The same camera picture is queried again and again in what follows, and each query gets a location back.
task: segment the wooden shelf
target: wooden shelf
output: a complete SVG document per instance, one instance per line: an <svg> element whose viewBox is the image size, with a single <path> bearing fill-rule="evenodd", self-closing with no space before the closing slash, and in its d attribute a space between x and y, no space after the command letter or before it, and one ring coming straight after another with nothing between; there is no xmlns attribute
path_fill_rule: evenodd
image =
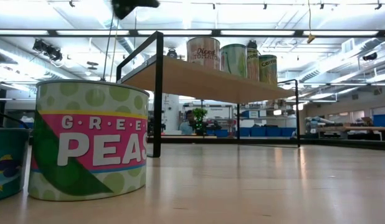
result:
<svg viewBox="0 0 385 224"><path fill-rule="evenodd" d="M156 56L119 82L143 90L155 89ZM163 93L228 103L250 103L293 96L294 92L226 72L164 56Z"/></svg>

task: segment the can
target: can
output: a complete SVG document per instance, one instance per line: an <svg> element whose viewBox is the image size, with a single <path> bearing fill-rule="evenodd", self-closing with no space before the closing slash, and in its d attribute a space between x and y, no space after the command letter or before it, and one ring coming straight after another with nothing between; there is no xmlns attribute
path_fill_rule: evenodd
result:
<svg viewBox="0 0 385 224"><path fill-rule="evenodd" d="M277 57L275 55L259 56L260 81L277 86Z"/></svg>
<svg viewBox="0 0 385 224"><path fill-rule="evenodd" d="M0 199L24 186L30 129L0 128Z"/></svg>
<svg viewBox="0 0 385 224"><path fill-rule="evenodd" d="M148 96L108 82L38 83L29 195L90 200L144 186Z"/></svg>
<svg viewBox="0 0 385 224"><path fill-rule="evenodd" d="M220 69L220 42L212 37L196 37L187 42L187 61Z"/></svg>
<svg viewBox="0 0 385 224"><path fill-rule="evenodd" d="M220 49L221 70L247 78L247 47L242 44L229 44Z"/></svg>
<svg viewBox="0 0 385 224"><path fill-rule="evenodd" d="M257 49L247 49L247 70L248 78L259 81L259 51Z"/></svg>

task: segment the fish illustration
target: fish illustration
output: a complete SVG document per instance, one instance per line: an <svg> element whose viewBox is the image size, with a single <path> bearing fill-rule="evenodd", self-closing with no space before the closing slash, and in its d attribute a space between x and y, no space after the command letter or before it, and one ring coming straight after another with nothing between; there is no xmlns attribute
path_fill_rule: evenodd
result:
<svg viewBox="0 0 385 224"><path fill-rule="evenodd" d="M21 162L12 159L11 155L5 155L0 158L0 192L3 191L3 185L9 183L20 176Z"/></svg>

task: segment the wooden floor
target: wooden floor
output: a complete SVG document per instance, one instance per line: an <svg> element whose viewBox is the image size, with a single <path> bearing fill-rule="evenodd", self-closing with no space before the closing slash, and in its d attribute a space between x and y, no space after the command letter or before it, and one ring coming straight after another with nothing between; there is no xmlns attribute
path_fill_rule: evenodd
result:
<svg viewBox="0 0 385 224"><path fill-rule="evenodd" d="M0 224L385 223L385 151L326 146L163 145L147 185L84 202L26 192Z"/></svg>

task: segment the person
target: person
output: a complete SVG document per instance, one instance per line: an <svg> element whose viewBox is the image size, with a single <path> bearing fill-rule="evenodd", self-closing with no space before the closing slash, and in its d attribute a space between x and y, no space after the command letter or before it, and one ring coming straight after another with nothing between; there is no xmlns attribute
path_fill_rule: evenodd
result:
<svg viewBox="0 0 385 224"><path fill-rule="evenodd" d="M181 134L185 135L191 135L194 133L194 123L195 123L195 117L193 114L193 111L189 110L186 112L187 121L180 124L179 130L181 131Z"/></svg>

